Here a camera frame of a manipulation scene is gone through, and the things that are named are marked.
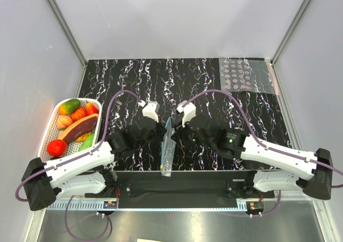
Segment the clear zip bag blue zipper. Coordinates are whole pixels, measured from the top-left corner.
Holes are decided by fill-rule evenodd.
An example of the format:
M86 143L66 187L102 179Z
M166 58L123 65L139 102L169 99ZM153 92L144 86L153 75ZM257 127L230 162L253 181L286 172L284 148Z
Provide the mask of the clear zip bag blue zipper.
M160 171L162 176L170 177L172 175L172 165L176 146L176 142L172 139L175 129L172 127L172 120L170 117L166 122L165 128L166 133L164 134L161 143Z

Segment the green orange mango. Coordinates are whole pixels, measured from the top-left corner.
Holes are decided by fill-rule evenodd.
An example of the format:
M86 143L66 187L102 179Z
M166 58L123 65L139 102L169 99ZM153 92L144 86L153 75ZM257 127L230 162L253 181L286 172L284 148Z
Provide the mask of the green orange mango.
M76 111L80 107L80 101L78 99L70 99L62 103L58 112L60 115L69 115Z

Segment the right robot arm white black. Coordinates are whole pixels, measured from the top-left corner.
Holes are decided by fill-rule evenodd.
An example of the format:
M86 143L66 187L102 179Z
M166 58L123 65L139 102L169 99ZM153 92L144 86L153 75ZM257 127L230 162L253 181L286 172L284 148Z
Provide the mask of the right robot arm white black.
M275 190L302 191L319 200L329 200L332 191L332 158L327 149L316 152L296 150L265 140L251 133L220 127L210 118L197 115L176 125L176 135L184 146L203 146L226 159L241 159L264 163L276 171L251 171L241 197L256 197L261 192Z

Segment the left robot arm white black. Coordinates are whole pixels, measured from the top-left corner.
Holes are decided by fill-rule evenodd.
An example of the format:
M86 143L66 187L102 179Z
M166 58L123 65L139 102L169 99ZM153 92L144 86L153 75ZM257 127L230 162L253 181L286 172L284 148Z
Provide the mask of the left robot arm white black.
M107 165L133 155L140 148L152 142L161 142L166 128L151 118L144 117L122 130L101 139L94 146L62 157L42 162L39 157L32 159L16 190L23 187L31 211L47 208L62 192L62 184L90 169Z

